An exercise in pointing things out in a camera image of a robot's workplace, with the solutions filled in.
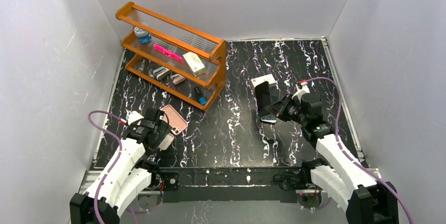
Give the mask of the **phone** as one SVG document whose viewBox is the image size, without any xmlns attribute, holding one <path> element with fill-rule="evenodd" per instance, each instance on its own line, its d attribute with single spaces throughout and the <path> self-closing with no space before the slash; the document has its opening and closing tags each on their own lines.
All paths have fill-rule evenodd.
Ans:
<svg viewBox="0 0 446 224">
<path fill-rule="evenodd" d="M 273 114 L 262 115 L 259 118 L 261 123 L 274 125 L 277 122 L 277 117 Z"/>
<path fill-rule="evenodd" d="M 269 114 L 264 110 L 264 107 L 271 104 L 271 96 L 269 85 L 267 82 L 263 82 L 262 84 L 255 87 L 255 96 L 256 96 L 256 104 L 257 104 L 257 115 L 260 118 L 262 115 Z"/>
</svg>

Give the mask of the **white phone case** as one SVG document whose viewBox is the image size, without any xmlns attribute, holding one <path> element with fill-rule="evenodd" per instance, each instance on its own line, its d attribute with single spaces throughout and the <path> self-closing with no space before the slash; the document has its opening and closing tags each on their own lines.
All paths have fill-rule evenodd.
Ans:
<svg viewBox="0 0 446 224">
<path fill-rule="evenodd" d="M 175 139 L 175 135 L 169 133 L 165 136 L 165 138 L 160 142 L 158 148 L 160 150 L 167 150 L 169 146 L 172 144 L 172 142 Z"/>
</svg>

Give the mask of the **pink phone case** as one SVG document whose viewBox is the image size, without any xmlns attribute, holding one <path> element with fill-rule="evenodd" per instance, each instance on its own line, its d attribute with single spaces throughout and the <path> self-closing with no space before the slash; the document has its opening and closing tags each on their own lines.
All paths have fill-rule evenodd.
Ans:
<svg viewBox="0 0 446 224">
<path fill-rule="evenodd" d="M 165 113 L 165 116 L 167 116 L 164 118 L 164 121 L 168 122 L 172 128 L 171 133 L 173 135 L 178 136 L 187 129 L 188 122 L 172 105 L 166 105 L 160 110 Z"/>
</svg>

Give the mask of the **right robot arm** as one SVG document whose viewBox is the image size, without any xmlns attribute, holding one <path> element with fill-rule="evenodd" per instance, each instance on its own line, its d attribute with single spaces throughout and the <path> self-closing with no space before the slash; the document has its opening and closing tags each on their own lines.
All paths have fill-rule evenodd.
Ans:
<svg viewBox="0 0 446 224">
<path fill-rule="evenodd" d="M 318 96 L 292 98 L 287 94 L 276 103 L 264 105 L 262 111 L 301 126 L 305 140 L 324 157 L 304 162 L 301 179 L 325 190 L 345 212 L 348 223 L 399 223 L 394 186 L 380 183 L 374 173 L 364 171 L 358 159 L 336 139 Z"/>
</svg>

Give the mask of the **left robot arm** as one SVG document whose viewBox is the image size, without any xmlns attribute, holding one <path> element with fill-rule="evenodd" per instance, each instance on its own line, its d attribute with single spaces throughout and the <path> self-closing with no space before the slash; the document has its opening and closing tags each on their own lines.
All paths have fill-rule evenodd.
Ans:
<svg viewBox="0 0 446 224">
<path fill-rule="evenodd" d="M 96 180 L 70 200 L 71 223 L 119 223 L 122 214 L 145 188 L 151 186 L 155 163 L 143 161 L 147 151 L 165 150 L 173 141 L 167 114 L 149 108 L 144 114 L 132 111 L 125 120 L 105 111 L 126 126 L 121 137 L 87 118 L 92 126 L 112 136 L 118 147 Z"/>
</svg>

